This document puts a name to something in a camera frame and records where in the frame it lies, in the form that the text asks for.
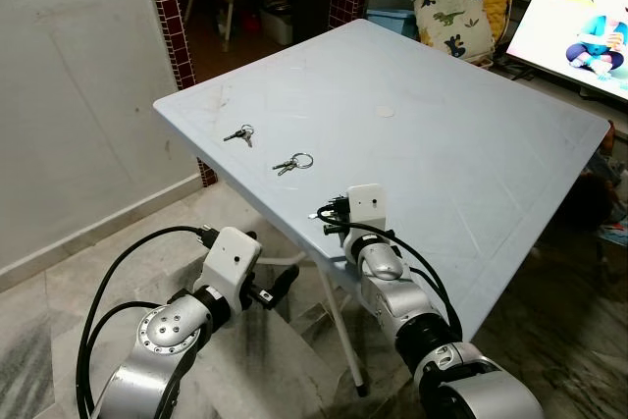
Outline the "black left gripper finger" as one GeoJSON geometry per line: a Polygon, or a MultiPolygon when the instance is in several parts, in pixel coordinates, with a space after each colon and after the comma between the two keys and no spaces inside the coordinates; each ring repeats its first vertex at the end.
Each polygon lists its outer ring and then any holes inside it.
{"type": "Polygon", "coordinates": [[[288,290],[291,288],[292,282],[299,276],[299,266],[291,265],[275,277],[274,283],[270,288],[266,289],[269,294],[270,302],[280,302],[287,296],[288,290]]]}

